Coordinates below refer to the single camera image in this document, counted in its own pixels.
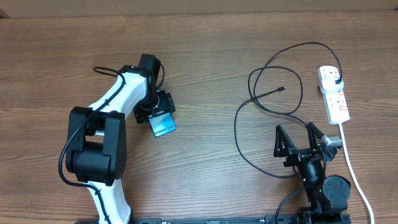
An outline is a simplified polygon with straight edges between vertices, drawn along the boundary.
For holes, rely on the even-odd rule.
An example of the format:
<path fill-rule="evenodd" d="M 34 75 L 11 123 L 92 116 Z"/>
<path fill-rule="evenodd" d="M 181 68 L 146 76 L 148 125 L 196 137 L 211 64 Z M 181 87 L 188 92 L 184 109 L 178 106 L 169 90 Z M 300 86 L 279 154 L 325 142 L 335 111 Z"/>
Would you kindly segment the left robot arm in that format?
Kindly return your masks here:
<path fill-rule="evenodd" d="M 175 105 L 161 90 L 164 65 L 155 55 L 142 54 L 136 66 L 93 70 L 116 81 L 98 101 L 71 110 L 58 173 L 66 184 L 89 190 L 96 223 L 134 223 L 121 181 L 127 165 L 126 120 L 133 115 L 137 123 L 148 123 L 155 137 L 165 136 L 176 130 Z"/>

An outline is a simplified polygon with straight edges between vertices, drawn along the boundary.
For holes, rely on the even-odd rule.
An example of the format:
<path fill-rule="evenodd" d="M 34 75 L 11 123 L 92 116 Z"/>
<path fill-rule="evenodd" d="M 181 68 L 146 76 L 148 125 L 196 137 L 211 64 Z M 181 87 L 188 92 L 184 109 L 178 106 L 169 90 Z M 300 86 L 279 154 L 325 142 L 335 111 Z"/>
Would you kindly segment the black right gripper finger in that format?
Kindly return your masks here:
<path fill-rule="evenodd" d="M 306 125 L 308 141 L 311 149 L 316 149 L 321 138 L 325 135 L 312 122 Z"/>
<path fill-rule="evenodd" d="M 296 150 L 296 146 L 290 136 L 281 125 L 276 126 L 274 157 L 287 157 L 293 150 Z"/>

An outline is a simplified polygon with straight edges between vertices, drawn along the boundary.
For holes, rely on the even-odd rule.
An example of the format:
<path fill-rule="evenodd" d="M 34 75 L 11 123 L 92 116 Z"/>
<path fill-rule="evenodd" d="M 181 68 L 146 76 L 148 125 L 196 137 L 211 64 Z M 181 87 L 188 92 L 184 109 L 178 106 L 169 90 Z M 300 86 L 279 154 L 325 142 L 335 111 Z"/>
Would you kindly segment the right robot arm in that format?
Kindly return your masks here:
<path fill-rule="evenodd" d="M 288 195 L 278 206 L 272 223 L 350 223 L 348 209 L 351 183 L 340 175 L 326 175 L 326 165 L 343 146 L 339 136 L 327 136 L 313 123 L 306 125 L 309 148 L 295 146 L 285 129 L 275 129 L 274 157 L 283 157 L 285 167 L 296 168 L 303 187 Z M 305 192 L 308 206 L 295 214 L 281 215 L 282 206 L 293 196 Z"/>

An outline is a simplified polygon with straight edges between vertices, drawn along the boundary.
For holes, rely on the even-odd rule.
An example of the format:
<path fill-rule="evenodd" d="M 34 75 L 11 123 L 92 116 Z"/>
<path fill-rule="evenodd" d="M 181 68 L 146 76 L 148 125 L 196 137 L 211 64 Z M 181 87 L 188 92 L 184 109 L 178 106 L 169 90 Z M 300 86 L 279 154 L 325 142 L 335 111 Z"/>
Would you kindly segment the Samsung Galaxy smartphone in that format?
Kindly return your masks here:
<path fill-rule="evenodd" d="M 170 113 L 149 119 L 154 136 L 159 138 L 174 132 L 177 128 Z"/>

